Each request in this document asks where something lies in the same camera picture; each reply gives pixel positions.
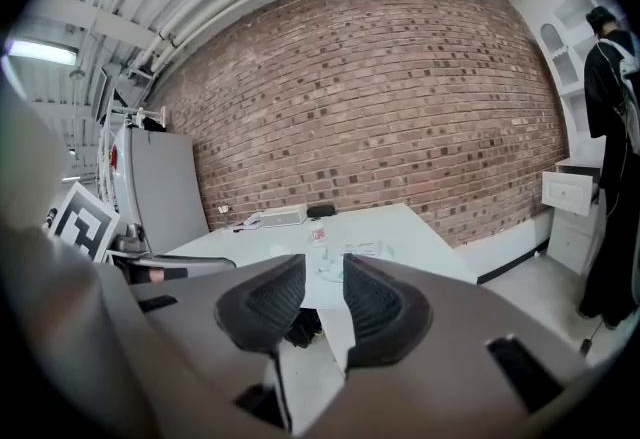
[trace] brick wall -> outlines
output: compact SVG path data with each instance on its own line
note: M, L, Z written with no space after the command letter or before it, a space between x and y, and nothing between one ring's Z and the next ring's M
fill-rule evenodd
M154 106L194 139L210 227L267 207L405 202L450 245L542 210L566 157L507 0L282 0L207 43Z

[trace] fluorescent light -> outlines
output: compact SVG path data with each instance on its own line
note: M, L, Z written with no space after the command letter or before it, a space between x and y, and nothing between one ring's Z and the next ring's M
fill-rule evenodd
M75 66L78 51L74 48L65 48L35 41L21 41L16 39L11 43L9 55L13 57L26 57L30 59L47 60Z

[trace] white floor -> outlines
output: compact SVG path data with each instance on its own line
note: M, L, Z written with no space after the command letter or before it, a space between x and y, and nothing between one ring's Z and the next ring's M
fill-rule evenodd
M578 350L596 330L599 319L584 320L576 313L583 282L571 270L546 256L531 258L484 285L551 329ZM632 318L616 331L600 327L587 356L596 364L613 354L631 332ZM280 362L293 434L300 435L331 402L344 384L324 336L308 348L283 341Z

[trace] white table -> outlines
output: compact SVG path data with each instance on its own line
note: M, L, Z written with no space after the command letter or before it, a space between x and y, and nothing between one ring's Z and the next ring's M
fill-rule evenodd
M374 243L381 257L438 275L475 284L477 276L418 215L404 204L338 213L322 219L325 247L335 259L345 245ZM254 231L218 230L179 247L179 256L222 256L238 267L284 254L305 254L307 279L302 307L318 310L324 333L338 365L344 371L346 354L355 344L349 309L342 297L342 283L318 274L327 268L324 248L310 244L310 221L294 226Z

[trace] backpack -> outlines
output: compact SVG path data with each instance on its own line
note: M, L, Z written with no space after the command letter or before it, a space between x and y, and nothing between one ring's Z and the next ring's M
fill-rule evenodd
M619 107L615 107L615 112L620 116L622 122L624 123L625 130L627 132L627 138L629 139L629 143L631 144L631 149L636 155L640 155L640 113L638 112L638 99L636 97L635 90L633 89L633 84L631 82L631 76L634 73L640 71L640 59L638 58L638 54L640 54L640 45L638 43L638 38L631 34L631 39L633 40L633 51L636 55L631 55L624 47L620 46L618 43L615 43L609 39L600 39L596 44L600 53L605 58L605 60L609 63L609 67L613 72L613 75L620 86L620 91L622 93L622 103ZM614 48L622 57L620 61L619 69L620 76L613 68L611 61L607 58L607 56L602 51L600 47L600 43L608 44L612 48Z

